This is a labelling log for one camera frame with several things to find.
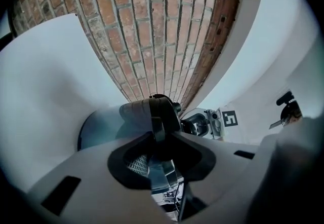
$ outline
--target metal grille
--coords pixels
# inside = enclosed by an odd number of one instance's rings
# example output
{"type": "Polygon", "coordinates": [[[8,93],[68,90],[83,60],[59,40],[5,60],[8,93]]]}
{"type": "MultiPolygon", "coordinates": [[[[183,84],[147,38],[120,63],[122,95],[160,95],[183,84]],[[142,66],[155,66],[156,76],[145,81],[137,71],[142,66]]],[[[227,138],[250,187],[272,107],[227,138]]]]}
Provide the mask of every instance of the metal grille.
{"type": "Polygon", "coordinates": [[[143,175],[145,177],[148,176],[147,155],[141,155],[133,160],[125,156],[124,162],[127,165],[127,167],[133,172],[143,175]]]}

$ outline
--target brick wall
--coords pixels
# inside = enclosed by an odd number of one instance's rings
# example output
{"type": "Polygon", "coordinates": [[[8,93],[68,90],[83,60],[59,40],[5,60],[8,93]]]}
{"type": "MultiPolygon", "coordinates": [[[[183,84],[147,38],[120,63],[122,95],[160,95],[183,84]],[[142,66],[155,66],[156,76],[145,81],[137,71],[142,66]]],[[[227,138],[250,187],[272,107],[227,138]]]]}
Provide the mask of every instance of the brick wall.
{"type": "Polygon", "coordinates": [[[164,93],[184,107],[221,52],[238,0],[16,0],[17,34],[76,13],[128,101],[164,93]]]}

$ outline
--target perforated mesh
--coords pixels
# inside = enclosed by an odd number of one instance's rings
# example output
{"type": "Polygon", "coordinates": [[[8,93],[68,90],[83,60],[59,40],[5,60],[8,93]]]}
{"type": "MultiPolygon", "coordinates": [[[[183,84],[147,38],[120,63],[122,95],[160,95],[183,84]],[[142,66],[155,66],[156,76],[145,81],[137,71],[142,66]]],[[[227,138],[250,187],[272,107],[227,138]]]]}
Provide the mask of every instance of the perforated mesh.
{"type": "Polygon", "coordinates": [[[127,165],[127,167],[133,172],[143,175],[145,177],[148,176],[147,155],[141,155],[134,160],[125,157],[124,162],[127,165]]]}

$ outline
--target white curved surface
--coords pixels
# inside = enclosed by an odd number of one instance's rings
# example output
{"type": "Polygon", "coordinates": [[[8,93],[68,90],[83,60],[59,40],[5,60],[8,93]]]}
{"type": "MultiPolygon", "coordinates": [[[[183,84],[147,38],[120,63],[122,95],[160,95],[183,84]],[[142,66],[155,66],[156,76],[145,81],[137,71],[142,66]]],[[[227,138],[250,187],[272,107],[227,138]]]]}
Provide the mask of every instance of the white curved surface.
{"type": "Polygon", "coordinates": [[[217,109],[224,106],[257,81],[289,39],[299,19],[301,2],[261,0],[256,19],[239,54],[199,107],[217,109]]]}
{"type": "Polygon", "coordinates": [[[74,14],[42,23],[0,52],[0,162],[26,192],[76,152],[85,119],[127,103],[74,14]]]}

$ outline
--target black rectangle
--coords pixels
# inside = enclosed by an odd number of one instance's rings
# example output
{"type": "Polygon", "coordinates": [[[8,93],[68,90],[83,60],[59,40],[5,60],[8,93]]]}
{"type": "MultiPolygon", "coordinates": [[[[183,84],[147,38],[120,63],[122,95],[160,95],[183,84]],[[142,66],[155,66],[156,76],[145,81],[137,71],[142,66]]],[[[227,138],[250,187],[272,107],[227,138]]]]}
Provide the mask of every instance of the black rectangle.
{"type": "Polygon", "coordinates": [[[65,177],[47,198],[43,200],[42,206],[59,216],[80,182],[80,178],[73,176],[65,177]]]}

